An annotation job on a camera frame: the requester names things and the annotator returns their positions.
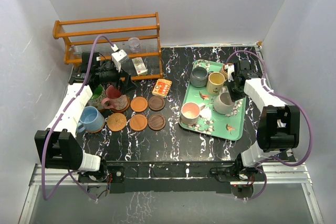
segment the bird print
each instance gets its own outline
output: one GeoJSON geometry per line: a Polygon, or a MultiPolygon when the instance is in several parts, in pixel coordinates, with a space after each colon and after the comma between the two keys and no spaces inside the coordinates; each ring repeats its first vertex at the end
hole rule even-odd
{"type": "Polygon", "coordinates": [[[209,96],[207,94],[202,94],[200,91],[199,91],[199,96],[204,100],[209,100],[209,96]]]}
{"type": "Polygon", "coordinates": [[[230,126],[229,124],[226,124],[226,130],[231,134],[231,131],[235,131],[236,129],[230,126]]]}

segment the gray floor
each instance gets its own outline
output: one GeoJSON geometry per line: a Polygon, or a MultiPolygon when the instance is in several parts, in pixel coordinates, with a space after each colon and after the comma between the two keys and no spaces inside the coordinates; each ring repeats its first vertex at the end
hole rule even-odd
{"type": "MultiPolygon", "coordinates": [[[[258,192],[261,185],[255,186],[258,192]]],[[[96,204],[76,186],[60,186],[49,201],[39,192],[31,224],[53,223],[313,223],[300,184],[268,185],[249,202],[212,192],[126,193],[96,204]]]]}

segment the marble tabletop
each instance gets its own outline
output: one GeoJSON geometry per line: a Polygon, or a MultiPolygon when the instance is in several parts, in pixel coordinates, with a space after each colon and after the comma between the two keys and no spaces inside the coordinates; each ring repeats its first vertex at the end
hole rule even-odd
{"type": "MultiPolygon", "coordinates": [[[[248,149],[256,140],[260,112],[247,97],[245,107],[244,130],[240,140],[229,141],[223,138],[182,129],[179,125],[179,113],[188,85],[193,62],[199,59],[224,63],[234,51],[249,50],[254,47],[175,47],[162,48],[164,78],[173,82],[166,104],[160,112],[147,108],[142,114],[149,118],[154,113],[161,113],[166,118],[166,126],[160,131],[147,127],[135,132],[129,124],[120,132],[112,132],[107,125],[98,133],[77,134],[78,143],[87,153],[101,155],[107,161],[233,161],[240,152],[248,149]]],[[[231,60],[249,59],[252,65],[260,69],[259,62],[247,54],[238,54],[231,60]]],[[[130,99],[137,96],[149,99],[156,80],[136,82],[137,89],[129,92],[130,99]]],[[[103,113],[107,117],[110,110],[103,113]]],[[[129,122],[135,112],[128,108],[124,112],[129,122]]]]}

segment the orange packet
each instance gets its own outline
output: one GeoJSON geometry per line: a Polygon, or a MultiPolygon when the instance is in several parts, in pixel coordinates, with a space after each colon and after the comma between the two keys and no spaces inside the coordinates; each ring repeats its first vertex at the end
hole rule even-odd
{"type": "Polygon", "coordinates": [[[152,94],[159,95],[163,98],[166,98],[171,85],[172,85],[172,81],[168,81],[165,79],[158,79],[152,91],[152,94]]]}

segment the green tray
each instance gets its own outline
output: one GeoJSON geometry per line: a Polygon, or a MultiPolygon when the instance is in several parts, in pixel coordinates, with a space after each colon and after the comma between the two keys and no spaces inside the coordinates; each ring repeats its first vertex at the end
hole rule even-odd
{"type": "MultiPolygon", "coordinates": [[[[219,72],[222,66],[222,63],[198,60],[194,63],[193,68],[204,67],[208,71],[219,72]]],[[[205,103],[205,108],[201,111],[201,116],[196,124],[186,125],[182,123],[180,118],[180,126],[187,130],[221,137],[231,141],[239,140],[243,134],[246,98],[236,101],[234,109],[227,115],[222,115],[215,111],[215,98],[216,95],[211,95],[206,92],[206,87],[195,88],[189,82],[183,104],[186,102],[195,102],[197,104],[205,103]],[[200,94],[207,95],[208,97],[203,99],[200,94]]]]}

